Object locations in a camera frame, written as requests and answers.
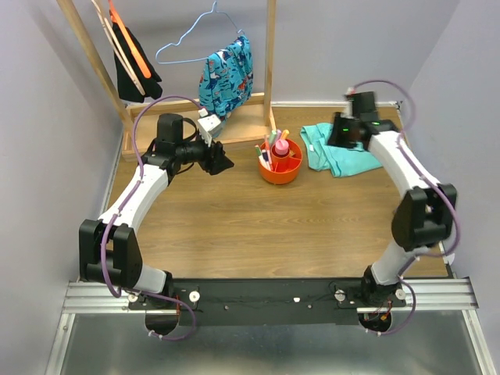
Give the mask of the orange pen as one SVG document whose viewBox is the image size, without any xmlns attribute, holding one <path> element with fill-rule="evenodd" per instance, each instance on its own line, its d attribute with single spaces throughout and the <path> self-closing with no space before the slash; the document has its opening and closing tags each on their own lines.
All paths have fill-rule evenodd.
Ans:
<svg viewBox="0 0 500 375">
<path fill-rule="evenodd" d="M 268 152 L 270 150 L 269 136 L 268 135 L 265 136 L 265 143 L 264 143 L 264 145 L 265 145 L 265 150 Z"/>
</svg>

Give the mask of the green grey highlighter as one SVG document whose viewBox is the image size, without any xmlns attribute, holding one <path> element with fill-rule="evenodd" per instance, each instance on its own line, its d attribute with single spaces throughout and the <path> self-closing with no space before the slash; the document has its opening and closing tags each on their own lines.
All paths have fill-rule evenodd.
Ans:
<svg viewBox="0 0 500 375">
<path fill-rule="evenodd" d="M 268 137 L 269 148 L 272 148 L 276 139 L 277 139 L 277 132 L 275 130 L 272 130 Z"/>
</svg>

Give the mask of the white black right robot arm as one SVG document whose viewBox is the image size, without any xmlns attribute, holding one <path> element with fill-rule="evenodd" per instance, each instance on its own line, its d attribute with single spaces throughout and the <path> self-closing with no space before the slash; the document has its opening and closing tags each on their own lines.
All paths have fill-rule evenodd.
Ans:
<svg viewBox="0 0 500 375">
<path fill-rule="evenodd" d="M 392 179 L 401 201 L 391 221 L 392 240 L 383 255 L 368 266 L 359 287 L 361 300 L 379 305 L 395 295 L 403 273 L 420 256 L 449 238 L 457 190 L 427 175 L 392 120 L 380 118 L 374 92 L 349 90 L 349 108 L 336 112 L 328 144 L 353 150 L 363 147 Z"/>
</svg>

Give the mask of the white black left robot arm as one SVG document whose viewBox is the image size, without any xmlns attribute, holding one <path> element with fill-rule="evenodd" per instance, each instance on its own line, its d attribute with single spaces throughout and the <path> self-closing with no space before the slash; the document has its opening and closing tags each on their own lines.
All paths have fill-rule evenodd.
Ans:
<svg viewBox="0 0 500 375">
<path fill-rule="evenodd" d="M 121 290 L 146 293 L 157 309 L 173 300 L 171 273 L 145 265 L 138 245 L 138 229 L 158 196 L 173 178 L 198 164 L 209 175 L 233 167 L 223 145 L 214 141 L 222 127 L 215 115 L 197 121 L 179 114 L 159 116 L 156 136 L 140 155 L 134 175 L 115 203 L 96 220 L 79 228 L 80 277 Z"/>
</svg>

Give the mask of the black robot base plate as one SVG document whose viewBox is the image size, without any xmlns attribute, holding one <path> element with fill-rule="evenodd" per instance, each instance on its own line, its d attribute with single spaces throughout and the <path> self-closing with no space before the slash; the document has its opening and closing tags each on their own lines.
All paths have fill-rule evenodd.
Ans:
<svg viewBox="0 0 500 375">
<path fill-rule="evenodd" d="M 359 277 L 341 278 L 250 278 L 173 280 L 174 298 L 194 310 L 190 315 L 184 307 L 157 298 L 139 296 L 129 304 L 132 310 L 162 313 L 167 309 L 180 315 L 188 325 L 258 326 L 335 323 L 357 324 L 363 309 L 381 310 L 405 306 L 397 298 L 399 285 L 372 287 L 364 291 Z"/>
</svg>

